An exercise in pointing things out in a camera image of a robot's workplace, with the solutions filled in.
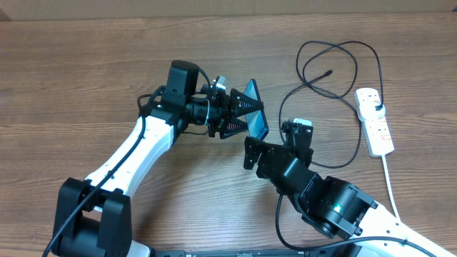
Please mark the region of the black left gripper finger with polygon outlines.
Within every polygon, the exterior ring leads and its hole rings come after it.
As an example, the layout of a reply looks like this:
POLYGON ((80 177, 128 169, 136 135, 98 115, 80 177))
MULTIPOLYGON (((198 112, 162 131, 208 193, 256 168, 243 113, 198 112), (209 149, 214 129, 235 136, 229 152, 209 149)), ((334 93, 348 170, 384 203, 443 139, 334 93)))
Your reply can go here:
POLYGON ((242 133, 248 129, 248 125, 245 121, 240 119, 232 119, 230 121, 224 121, 219 129, 220 139, 225 139, 234 136, 238 133, 242 133))
POLYGON ((233 117, 239 117, 263 110, 263 103, 261 101, 253 99, 236 89, 231 89, 229 102, 233 117))

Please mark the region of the blue smartphone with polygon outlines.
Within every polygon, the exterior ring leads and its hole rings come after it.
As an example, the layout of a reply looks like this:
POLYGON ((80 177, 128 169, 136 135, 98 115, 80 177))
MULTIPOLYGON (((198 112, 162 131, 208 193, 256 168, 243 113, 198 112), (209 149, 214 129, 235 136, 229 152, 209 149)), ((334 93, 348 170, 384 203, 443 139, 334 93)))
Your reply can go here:
MULTIPOLYGON (((260 101, 260 94, 254 79, 249 81, 243 94, 251 99, 260 101)), ((254 111, 252 113, 246 114, 245 117, 248 125, 249 136, 259 140, 264 140, 269 132, 265 111, 263 109, 254 111)))

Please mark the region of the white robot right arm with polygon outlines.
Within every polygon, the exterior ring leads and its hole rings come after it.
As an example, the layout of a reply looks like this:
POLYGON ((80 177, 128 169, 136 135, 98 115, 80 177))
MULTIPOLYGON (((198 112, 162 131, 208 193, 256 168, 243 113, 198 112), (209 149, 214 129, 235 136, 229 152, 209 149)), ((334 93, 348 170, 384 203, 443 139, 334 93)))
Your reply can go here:
POLYGON ((295 251, 333 251, 340 256, 450 256, 451 252, 405 225, 372 196, 347 181, 321 178, 310 170, 313 126, 287 121, 282 145, 248 137, 244 168, 256 169, 302 220, 328 238, 322 246, 294 246, 295 251))

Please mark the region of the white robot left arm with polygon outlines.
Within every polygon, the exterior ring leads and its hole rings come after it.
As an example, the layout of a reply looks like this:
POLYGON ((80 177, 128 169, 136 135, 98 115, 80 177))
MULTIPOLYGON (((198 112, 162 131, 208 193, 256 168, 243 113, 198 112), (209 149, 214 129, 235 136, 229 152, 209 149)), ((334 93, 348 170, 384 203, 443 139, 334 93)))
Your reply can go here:
POLYGON ((53 236, 43 255, 155 256, 133 239, 131 199, 146 174, 189 125, 206 127, 205 135, 222 139, 248 132, 268 134, 256 81, 244 91, 226 89, 223 76, 197 86, 205 72, 188 61, 171 63, 167 82, 139 96, 139 117, 115 153, 85 179, 68 178, 59 189, 53 236))

